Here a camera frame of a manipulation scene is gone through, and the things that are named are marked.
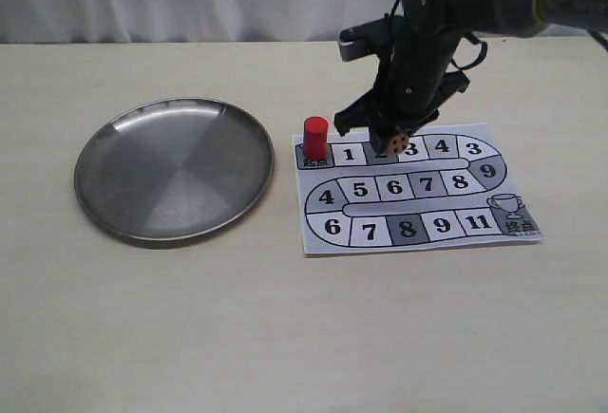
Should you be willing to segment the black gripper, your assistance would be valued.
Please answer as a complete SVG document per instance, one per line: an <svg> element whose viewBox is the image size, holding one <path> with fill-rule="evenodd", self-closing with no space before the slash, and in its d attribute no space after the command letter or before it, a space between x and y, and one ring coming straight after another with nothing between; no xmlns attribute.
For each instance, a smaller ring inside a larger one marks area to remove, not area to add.
<svg viewBox="0 0 608 413"><path fill-rule="evenodd" d="M375 153L385 153L389 139L395 135L406 134L410 140L438 119L441 105L469 86L462 68L448 69L466 37L464 30L418 33L403 16L391 16L387 29L388 42L372 91L333 116L333 127L341 137L355 128L369 128ZM379 125L379 117L384 123L407 125Z"/></svg>

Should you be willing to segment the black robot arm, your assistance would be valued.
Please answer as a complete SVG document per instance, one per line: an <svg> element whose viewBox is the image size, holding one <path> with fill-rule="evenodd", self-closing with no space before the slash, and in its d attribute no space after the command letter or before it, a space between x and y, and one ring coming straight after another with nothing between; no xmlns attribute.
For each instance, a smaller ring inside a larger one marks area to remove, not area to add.
<svg viewBox="0 0 608 413"><path fill-rule="evenodd" d="M342 30L340 55L350 62L378 58L370 90L333 117L340 136L365 128L377 154L399 154L409 139L440 115L441 106L467 90L466 66L454 60L463 40L479 34L532 38L549 26L586 31L605 45L607 0L395 0L381 18Z"/></svg>

